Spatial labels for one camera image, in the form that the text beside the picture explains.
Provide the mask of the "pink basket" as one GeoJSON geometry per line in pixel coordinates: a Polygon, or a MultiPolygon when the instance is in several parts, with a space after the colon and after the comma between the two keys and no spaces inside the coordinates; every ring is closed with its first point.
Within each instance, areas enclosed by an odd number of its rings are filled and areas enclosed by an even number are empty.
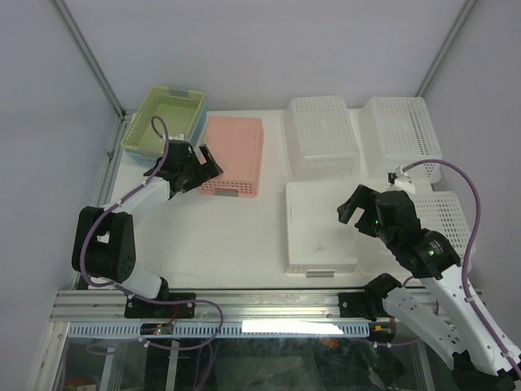
{"type": "Polygon", "coordinates": [[[199,193],[214,196],[223,191],[243,198],[256,197],[261,180],[264,136],[260,118],[210,117],[204,144],[223,173],[201,185],[199,193]]]}

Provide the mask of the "small white basket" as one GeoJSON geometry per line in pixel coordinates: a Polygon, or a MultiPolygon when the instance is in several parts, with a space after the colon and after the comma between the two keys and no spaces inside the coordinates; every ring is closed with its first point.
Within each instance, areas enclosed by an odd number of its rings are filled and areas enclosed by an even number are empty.
{"type": "Polygon", "coordinates": [[[342,182],[289,182],[285,187],[289,276],[335,277],[355,271],[354,228],[337,208],[351,188],[342,182]]]}

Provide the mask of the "blue basket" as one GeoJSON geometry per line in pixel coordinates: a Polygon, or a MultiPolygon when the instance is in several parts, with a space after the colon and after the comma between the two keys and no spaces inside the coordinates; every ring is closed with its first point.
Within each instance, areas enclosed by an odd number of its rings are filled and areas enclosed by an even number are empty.
{"type": "MultiPolygon", "coordinates": [[[[154,133],[151,124],[138,126],[138,122],[143,120],[143,118],[144,115],[141,114],[134,113],[132,115],[130,127],[127,129],[121,141],[121,146],[136,163],[146,167],[152,167],[164,152],[164,142],[154,133]]],[[[189,143],[192,147],[195,147],[199,143],[206,120],[206,107],[203,106],[195,127],[185,134],[190,137],[189,143]]],[[[169,136],[170,139],[174,135],[176,135],[175,132],[171,133],[169,136]]]]}

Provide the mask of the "yellow-green basket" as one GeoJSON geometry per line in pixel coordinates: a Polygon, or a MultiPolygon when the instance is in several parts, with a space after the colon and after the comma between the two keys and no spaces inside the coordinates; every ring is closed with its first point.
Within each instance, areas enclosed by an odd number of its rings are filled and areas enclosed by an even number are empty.
{"type": "Polygon", "coordinates": [[[201,91],[153,86],[136,112],[144,115],[138,126],[151,124],[154,133],[164,141],[165,134],[193,130],[203,106],[206,107],[206,95],[201,91]]]}

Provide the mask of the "white perforated basket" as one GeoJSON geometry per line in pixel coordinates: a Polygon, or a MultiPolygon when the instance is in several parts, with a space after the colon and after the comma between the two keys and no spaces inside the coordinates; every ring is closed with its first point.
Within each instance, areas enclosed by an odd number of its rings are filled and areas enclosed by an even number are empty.
{"type": "Polygon", "coordinates": [[[417,97],[373,97],[357,114],[366,170],[373,179],[442,151],[427,105],[417,97]]]}
{"type": "MultiPolygon", "coordinates": [[[[471,236],[458,196],[452,191],[432,191],[411,194],[421,226],[446,237],[459,257],[463,257],[471,236]]],[[[392,253],[377,238],[355,233],[357,269],[364,276],[374,278],[389,273],[402,280],[410,272],[400,266],[392,253]]]]}
{"type": "Polygon", "coordinates": [[[340,95],[293,98],[281,117],[293,181],[343,179],[360,173],[360,150],[340,95]]]}

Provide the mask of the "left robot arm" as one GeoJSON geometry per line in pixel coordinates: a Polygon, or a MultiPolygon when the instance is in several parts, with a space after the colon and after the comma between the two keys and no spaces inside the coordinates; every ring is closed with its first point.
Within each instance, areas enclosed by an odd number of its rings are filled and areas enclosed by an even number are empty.
{"type": "Polygon", "coordinates": [[[80,211],[72,268],[88,285],[114,287],[136,297],[153,316],[168,312],[169,284],[137,261],[134,230],[174,196],[199,188],[223,174],[207,145],[200,145],[199,151],[203,160],[188,142],[169,141],[154,166],[120,199],[80,211]]]}

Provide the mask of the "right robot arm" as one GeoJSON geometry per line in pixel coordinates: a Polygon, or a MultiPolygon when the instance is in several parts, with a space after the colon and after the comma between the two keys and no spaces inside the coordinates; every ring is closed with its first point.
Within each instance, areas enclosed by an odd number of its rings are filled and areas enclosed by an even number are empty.
{"type": "Polygon", "coordinates": [[[443,360],[460,390],[513,390],[520,381],[520,349],[498,327],[474,288],[449,240],[422,227],[405,191],[378,192],[359,185],[337,208],[339,222],[380,239],[400,266],[439,302],[443,320],[416,302],[397,279],[383,273],[364,287],[349,309],[374,321],[387,314],[403,322],[443,360]]]}

